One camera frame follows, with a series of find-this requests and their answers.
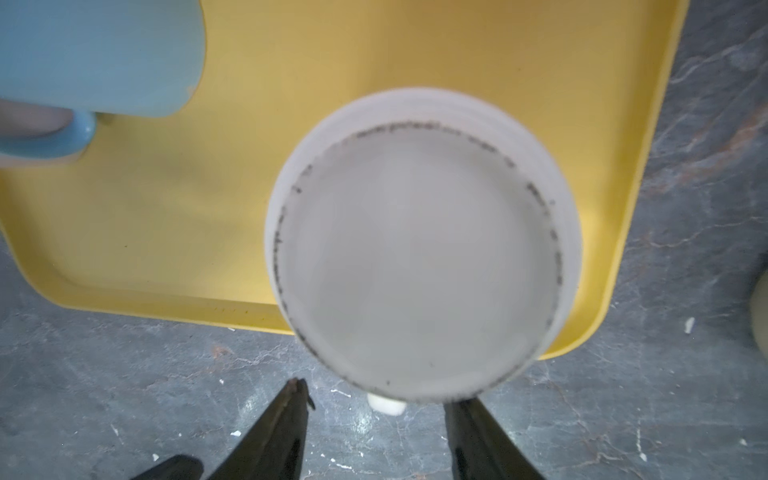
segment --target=tray rim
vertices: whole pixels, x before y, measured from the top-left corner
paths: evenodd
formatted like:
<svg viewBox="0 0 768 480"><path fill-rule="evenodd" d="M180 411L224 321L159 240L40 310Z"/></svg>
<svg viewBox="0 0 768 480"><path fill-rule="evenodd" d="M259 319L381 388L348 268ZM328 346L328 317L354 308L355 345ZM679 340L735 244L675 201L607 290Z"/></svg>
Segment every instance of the tray rim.
<svg viewBox="0 0 768 480"><path fill-rule="evenodd" d="M614 251L611 254L610 268L607 270L607 282L601 294L597 315L589 327L576 340L559 349L548 350L538 358L540 360L562 356L578 348L597 331L607 315L616 285L618 270L621 266L621 258L624 253L634 208L637 205L638 194L648 154L650 153L650 146L656 131L661 107L664 103L667 82L690 4L690 0L674 1L674 12L671 16L669 27L666 29L667 39L664 43L664 51L660 56L660 67L657 69L655 85L650 101L647 104L647 115L644 119L643 134L641 135L641 142L637 150L637 161L633 163L634 172L631 181L628 183L627 201L621 214L621 225L617 232ZM5 192L8 191L6 181L0 175L0 195L5 195ZM2 232L3 237L6 239L8 251L27 283L39 295L55 305L85 312L175 320L209 326L225 326L234 329L293 335L293 331L290 330L290 327L280 315L277 305L139 291L129 292L126 295L124 290L83 286L73 283L61 275L54 265L46 262L45 259L35 256L35 240L28 235L28 232L24 231L24 229L12 231L8 227L10 224L18 225L24 223L21 214L12 208L11 203L0 198L0 232ZM32 267L35 264L44 265L41 265L40 269L35 269ZM182 316L179 312L185 310L187 314ZM221 314L225 312L229 313L227 316L222 317ZM262 317L263 324L266 326L256 327L248 324L253 321L255 316Z"/></svg>

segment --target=gray marble countertop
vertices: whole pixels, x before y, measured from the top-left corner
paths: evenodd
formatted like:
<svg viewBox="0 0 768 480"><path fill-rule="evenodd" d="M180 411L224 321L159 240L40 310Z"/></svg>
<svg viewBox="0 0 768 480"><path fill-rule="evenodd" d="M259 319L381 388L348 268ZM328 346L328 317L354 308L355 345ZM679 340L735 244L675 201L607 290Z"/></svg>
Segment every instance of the gray marble countertop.
<svg viewBox="0 0 768 480"><path fill-rule="evenodd" d="M768 478L768 2L694 0L611 308L581 348L482 396L549 479ZM440 406L376 415L292 336L64 310L0 249L0 478L208 471L291 376L303 478L451 478ZM690 333L686 321L693 320Z"/></svg>

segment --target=light blue cup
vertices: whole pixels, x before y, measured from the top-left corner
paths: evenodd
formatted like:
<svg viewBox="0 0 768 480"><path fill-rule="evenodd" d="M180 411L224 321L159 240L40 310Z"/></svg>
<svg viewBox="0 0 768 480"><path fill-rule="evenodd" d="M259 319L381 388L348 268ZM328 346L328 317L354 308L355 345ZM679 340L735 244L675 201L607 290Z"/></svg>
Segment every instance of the light blue cup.
<svg viewBox="0 0 768 480"><path fill-rule="evenodd" d="M1 0L0 98L74 115L51 135L0 138L0 154L81 150L93 112L172 114L197 88L204 58L198 0Z"/></svg>

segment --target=black object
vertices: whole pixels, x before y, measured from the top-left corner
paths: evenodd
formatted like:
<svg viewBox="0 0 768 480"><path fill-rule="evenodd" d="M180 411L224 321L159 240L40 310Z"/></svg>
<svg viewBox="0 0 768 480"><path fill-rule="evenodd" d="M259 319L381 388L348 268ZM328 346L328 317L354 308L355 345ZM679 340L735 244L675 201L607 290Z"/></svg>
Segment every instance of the black object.
<svg viewBox="0 0 768 480"><path fill-rule="evenodd" d="M240 444L208 480L299 480L304 458L306 381L288 380ZM455 480L544 480L480 400L446 403ZM200 480L203 463L176 455L131 480Z"/></svg>

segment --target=white cup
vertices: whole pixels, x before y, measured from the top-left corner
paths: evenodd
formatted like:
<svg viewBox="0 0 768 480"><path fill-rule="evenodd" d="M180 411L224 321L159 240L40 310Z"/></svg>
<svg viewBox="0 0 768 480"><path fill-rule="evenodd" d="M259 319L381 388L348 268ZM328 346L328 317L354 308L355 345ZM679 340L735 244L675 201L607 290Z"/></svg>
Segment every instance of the white cup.
<svg viewBox="0 0 768 480"><path fill-rule="evenodd" d="M299 339L395 414L520 373L581 269L578 213L544 147L495 106L432 88L321 121L277 178L264 245Z"/></svg>

